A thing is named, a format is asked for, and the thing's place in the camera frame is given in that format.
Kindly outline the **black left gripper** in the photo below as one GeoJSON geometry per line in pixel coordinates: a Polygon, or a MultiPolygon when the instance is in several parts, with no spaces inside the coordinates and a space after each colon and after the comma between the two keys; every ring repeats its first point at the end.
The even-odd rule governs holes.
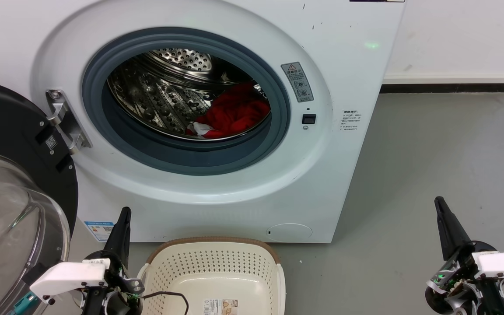
{"type": "Polygon", "coordinates": [[[103,257],[110,260],[104,279],[107,293],[104,301],[106,315],[141,315],[145,291],[141,279],[130,276],[128,259],[130,252],[131,215],[129,207],[123,207],[120,216],[112,228],[103,249],[103,257]]]}

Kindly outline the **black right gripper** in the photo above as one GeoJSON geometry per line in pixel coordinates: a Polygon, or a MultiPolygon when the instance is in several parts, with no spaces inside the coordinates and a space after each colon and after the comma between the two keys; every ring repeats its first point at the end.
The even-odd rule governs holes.
{"type": "Polygon", "coordinates": [[[434,199],[444,265],[427,282],[425,299],[441,315],[491,315],[485,299],[497,289],[495,279],[478,271],[474,254],[492,253],[487,243],[472,243],[444,197],[434,199]]]}

